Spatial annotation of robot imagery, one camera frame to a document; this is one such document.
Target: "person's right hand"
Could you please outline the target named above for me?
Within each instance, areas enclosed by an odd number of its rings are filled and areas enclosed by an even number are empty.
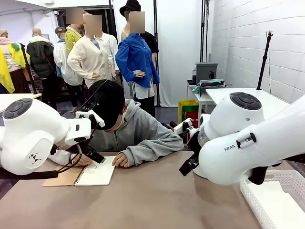
[[[133,71],[133,73],[135,73],[135,77],[138,77],[138,78],[145,77],[145,72],[142,72],[141,70],[135,70],[135,71]]]
[[[92,79],[93,79],[93,80],[100,80],[100,79],[101,79],[101,76],[100,76],[99,74],[97,74],[97,73],[93,73]]]
[[[72,163],[74,164],[75,162],[78,161],[78,159],[80,158],[80,155],[78,154],[73,160]],[[80,161],[76,164],[76,166],[86,166],[86,165],[90,165],[92,164],[92,160],[90,158],[88,158],[87,156],[85,156],[84,154],[81,155],[81,159]]]

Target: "notebook page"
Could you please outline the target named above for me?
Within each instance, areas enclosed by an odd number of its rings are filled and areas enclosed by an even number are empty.
[[[83,174],[75,182],[76,186],[93,186],[93,185],[108,185],[114,171],[112,161],[115,156],[106,156],[106,160],[102,164],[88,165]]]

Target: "black t-shirt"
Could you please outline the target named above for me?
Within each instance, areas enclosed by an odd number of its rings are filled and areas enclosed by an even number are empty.
[[[156,39],[151,33],[145,31],[145,33],[141,33],[140,36],[146,41],[146,43],[147,43],[148,47],[151,49],[152,53],[159,52]]]

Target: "face mask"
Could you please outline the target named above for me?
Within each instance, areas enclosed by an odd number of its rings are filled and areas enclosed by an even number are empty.
[[[120,128],[120,126],[122,125],[122,123],[124,122],[124,119],[125,119],[125,115],[126,115],[126,112],[124,112],[123,114],[122,114],[122,120],[121,120],[121,123],[119,124],[119,126],[115,129],[115,130],[117,130],[117,129],[119,129]]]

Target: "gray hoodie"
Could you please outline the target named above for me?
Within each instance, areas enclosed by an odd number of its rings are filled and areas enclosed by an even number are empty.
[[[126,99],[128,108],[124,122],[115,133],[97,130],[90,145],[98,152],[122,152],[128,158],[128,166],[143,161],[155,161],[160,156],[183,149],[182,139],[162,126],[155,118],[140,108],[140,103]],[[59,150],[50,156],[53,161],[65,165],[70,153]]]

